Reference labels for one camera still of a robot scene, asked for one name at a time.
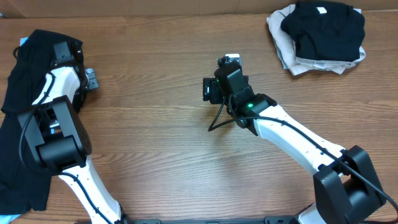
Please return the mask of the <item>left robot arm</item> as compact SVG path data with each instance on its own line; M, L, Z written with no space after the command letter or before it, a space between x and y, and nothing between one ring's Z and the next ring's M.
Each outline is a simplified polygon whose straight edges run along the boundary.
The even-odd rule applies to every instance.
M89 135L75 111L86 93L99 87L95 71L84 67L82 49L75 42L53 44L51 52L55 58L40 95L18 115L19 142L28 145L35 162L31 171L62 179L92 223L130 223L94 167Z

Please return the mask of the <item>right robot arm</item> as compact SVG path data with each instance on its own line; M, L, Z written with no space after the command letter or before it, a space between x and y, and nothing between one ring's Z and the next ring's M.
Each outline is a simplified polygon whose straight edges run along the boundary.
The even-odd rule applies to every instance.
M203 79L203 101L226 109L240 128L270 141L313 178L315 202L291 223L366 223L387 201L367 152L316 135L265 94L255 94L239 54L217 59L213 78Z

